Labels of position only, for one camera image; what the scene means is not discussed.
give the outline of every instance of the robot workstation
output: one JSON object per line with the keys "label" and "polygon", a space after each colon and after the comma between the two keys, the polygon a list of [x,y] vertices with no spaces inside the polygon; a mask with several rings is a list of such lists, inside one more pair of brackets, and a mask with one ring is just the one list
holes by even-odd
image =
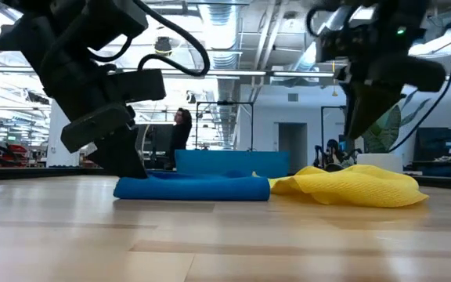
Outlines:
{"label": "robot workstation", "polygon": [[[0,13],[19,15],[0,26],[0,58],[24,61],[0,72],[27,72],[42,91],[24,102],[51,109],[30,109],[49,120],[44,153],[10,129],[0,142],[0,281],[451,280],[451,178],[405,165],[451,91],[451,53],[412,53],[427,23],[451,34],[450,0],[1,0]],[[430,96],[399,131],[417,92]],[[390,143],[372,150],[382,121]]]}

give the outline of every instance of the white column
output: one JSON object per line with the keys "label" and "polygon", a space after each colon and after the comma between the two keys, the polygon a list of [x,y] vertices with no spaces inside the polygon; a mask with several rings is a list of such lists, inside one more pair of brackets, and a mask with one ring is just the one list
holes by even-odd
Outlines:
{"label": "white column", "polygon": [[50,115],[48,155],[46,157],[47,168],[53,165],[79,165],[79,151],[73,154],[69,153],[62,141],[60,141],[62,129],[69,123],[69,119],[62,109],[60,109],[59,104],[53,100],[52,114]]}

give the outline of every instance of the blue towel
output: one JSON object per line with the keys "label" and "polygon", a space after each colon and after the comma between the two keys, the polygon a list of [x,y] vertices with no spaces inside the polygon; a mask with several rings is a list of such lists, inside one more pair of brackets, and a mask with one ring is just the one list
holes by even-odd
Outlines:
{"label": "blue towel", "polygon": [[174,172],[148,172],[147,179],[121,178],[114,196],[130,200],[177,201],[267,201],[267,178],[241,172],[225,175],[184,175]]}

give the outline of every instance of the plant leaf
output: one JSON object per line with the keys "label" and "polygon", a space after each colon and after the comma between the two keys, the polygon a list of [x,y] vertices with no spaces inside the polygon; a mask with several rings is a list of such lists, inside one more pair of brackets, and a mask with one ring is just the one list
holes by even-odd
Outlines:
{"label": "plant leaf", "polygon": [[415,119],[415,117],[417,116],[417,114],[419,113],[419,111],[422,110],[422,108],[424,108],[426,106],[426,104],[429,102],[429,100],[431,100],[431,98],[427,98],[424,101],[422,101],[422,103],[419,104],[419,106],[413,113],[410,113],[405,118],[403,118],[401,120],[400,127],[403,125],[408,125],[410,122],[412,122]]}
{"label": "plant leaf", "polygon": [[413,95],[415,95],[415,93],[417,93],[417,92],[419,92],[418,89],[415,90],[415,91],[413,91],[413,92],[411,92],[411,93],[406,97],[405,103],[404,103],[403,106],[401,107],[401,110],[403,110],[403,109],[406,107],[406,105],[408,105],[408,103],[410,103],[410,101],[411,101],[412,98],[413,98]]}
{"label": "plant leaf", "polygon": [[399,126],[401,124],[401,110],[399,106],[396,105],[392,108],[391,113],[389,113],[388,121],[378,136],[382,143],[382,146],[386,150],[392,147],[399,136]]}
{"label": "plant leaf", "polygon": [[365,141],[368,153],[387,153],[378,136],[374,135],[370,129],[366,130],[362,135]]}

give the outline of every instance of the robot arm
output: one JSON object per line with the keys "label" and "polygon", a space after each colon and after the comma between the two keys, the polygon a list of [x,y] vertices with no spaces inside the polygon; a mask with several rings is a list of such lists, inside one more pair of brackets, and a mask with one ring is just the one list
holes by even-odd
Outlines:
{"label": "robot arm", "polygon": [[[0,50],[21,51],[41,79],[47,96],[62,108],[71,123],[61,135],[72,153],[94,142],[92,161],[120,177],[146,178],[143,160],[135,149],[138,129],[135,111],[126,103],[163,99],[161,70],[143,70],[150,59],[163,60],[192,76],[205,75],[210,67],[204,47],[185,32],[152,11],[140,0],[1,0],[23,16],[3,26]],[[108,62],[123,55],[132,39],[147,29],[146,14],[180,33],[204,58],[204,69],[188,70],[170,59],[149,55],[139,70],[112,73]],[[120,35],[126,44],[113,57],[102,58],[88,50],[100,50]],[[99,65],[96,61],[107,64]]]}
{"label": "robot arm", "polygon": [[[446,79],[440,63],[408,56],[414,41],[424,36],[420,28],[430,0],[327,0],[308,13],[309,33],[316,36],[316,62],[348,59],[348,65],[336,71],[347,96],[345,135],[356,139],[402,97],[405,84],[423,92],[438,92]],[[361,6],[375,5],[368,24],[348,25]],[[339,31],[312,29],[316,12],[343,13]]]}

